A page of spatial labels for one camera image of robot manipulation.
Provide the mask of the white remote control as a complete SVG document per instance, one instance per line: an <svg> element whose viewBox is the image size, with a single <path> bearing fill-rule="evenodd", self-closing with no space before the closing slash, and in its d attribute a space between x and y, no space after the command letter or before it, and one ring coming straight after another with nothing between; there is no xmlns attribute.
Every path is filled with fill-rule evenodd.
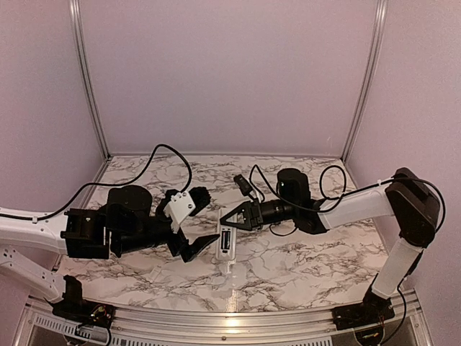
<svg viewBox="0 0 461 346"><path fill-rule="evenodd" d="M230 226L223 226L220 218L223 217L229 209L221 208L218 211L218 222L216 233L219 235L215 245L215 258L221 262L231 262L236 258L236 229Z"/></svg>

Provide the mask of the white battery cover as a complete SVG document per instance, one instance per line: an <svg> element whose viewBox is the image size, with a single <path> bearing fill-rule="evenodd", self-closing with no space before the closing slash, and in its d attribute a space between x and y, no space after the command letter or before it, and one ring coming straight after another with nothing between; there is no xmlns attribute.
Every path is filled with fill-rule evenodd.
<svg viewBox="0 0 461 346"><path fill-rule="evenodd" d="M151 270L151 272L150 272L150 274L149 274L149 276L148 276L149 280L150 280L152 283L155 282L156 279L157 279L157 277L161 274L161 271L162 271L162 267L161 267L161 266L155 266L155 267Z"/></svg>

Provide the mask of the black battery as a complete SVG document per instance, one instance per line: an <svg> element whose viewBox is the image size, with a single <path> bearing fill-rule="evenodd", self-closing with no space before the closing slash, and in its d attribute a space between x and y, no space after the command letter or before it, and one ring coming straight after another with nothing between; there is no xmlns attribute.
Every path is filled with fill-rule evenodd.
<svg viewBox="0 0 461 346"><path fill-rule="evenodd" d="M227 253L230 250L231 238L232 238L231 231L223 231L221 233L220 249L223 253Z"/></svg>

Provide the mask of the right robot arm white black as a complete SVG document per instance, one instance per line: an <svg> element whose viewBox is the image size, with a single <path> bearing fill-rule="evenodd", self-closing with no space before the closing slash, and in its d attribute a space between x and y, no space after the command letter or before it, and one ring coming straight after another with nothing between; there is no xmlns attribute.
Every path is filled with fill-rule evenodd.
<svg viewBox="0 0 461 346"><path fill-rule="evenodd" d="M435 239L447 213L440 190L405 167L373 185L343 191L337 198L313 199L307 175L294 168L280 170L277 184L270 190L275 199L262 202L254 198L241 203L220 217L220 225L254 231L291 220L304 233L324 234L365 219L396 219L398 240L357 307L357 317L364 323L373 322L384 312L385 304Z"/></svg>

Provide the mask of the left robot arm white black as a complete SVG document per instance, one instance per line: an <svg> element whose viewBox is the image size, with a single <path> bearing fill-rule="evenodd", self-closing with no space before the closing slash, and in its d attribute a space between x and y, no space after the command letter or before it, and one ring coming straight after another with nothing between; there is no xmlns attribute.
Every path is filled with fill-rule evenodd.
<svg viewBox="0 0 461 346"><path fill-rule="evenodd" d="M56 216L1 217L1 274L39 293L46 301L62 303L76 321L86 320L91 305L83 299L81 283L69 275L54 274L20 254L20 247L43 249L74 259L108 260L126 253L166 245L174 257L191 262L218 239L217 234L189 241L181 229L190 216L210 203L204 187L168 191L157 209L144 187L127 185L109 190L98 209L71 208Z"/></svg>

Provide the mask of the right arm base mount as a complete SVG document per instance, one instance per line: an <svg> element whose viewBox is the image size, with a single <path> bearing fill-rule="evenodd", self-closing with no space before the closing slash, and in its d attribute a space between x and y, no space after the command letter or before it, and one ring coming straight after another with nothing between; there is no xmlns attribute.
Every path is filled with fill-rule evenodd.
<svg viewBox="0 0 461 346"><path fill-rule="evenodd" d="M378 309L363 303L338 306L332 309L333 323L337 330L355 329L371 324L379 324L395 317L393 308L388 304Z"/></svg>

